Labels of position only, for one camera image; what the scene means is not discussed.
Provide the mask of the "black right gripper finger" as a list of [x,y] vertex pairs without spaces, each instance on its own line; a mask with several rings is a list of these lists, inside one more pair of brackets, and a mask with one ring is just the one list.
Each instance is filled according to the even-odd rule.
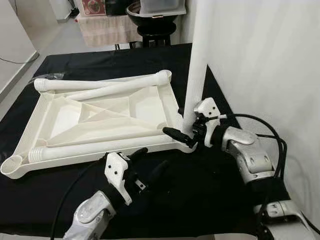
[[189,135],[182,133],[180,130],[176,128],[172,128],[169,126],[164,126],[162,128],[162,132],[165,135],[168,135],[173,140],[176,140],[178,142],[181,142],[185,144],[186,146],[193,146],[194,145],[194,139],[190,137]]

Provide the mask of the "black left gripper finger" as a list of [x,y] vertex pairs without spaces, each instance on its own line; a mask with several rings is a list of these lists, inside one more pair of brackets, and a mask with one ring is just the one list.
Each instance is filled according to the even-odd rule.
[[142,156],[148,153],[147,147],[142,147],[129,155],[129,164],[137,164]]
[[146,177],[146,185],[147,186],[155,186],[160,182],[160,178],[162,178],[163,173],[169,166],[169,160],[164,160],[155,166],[151,172]]

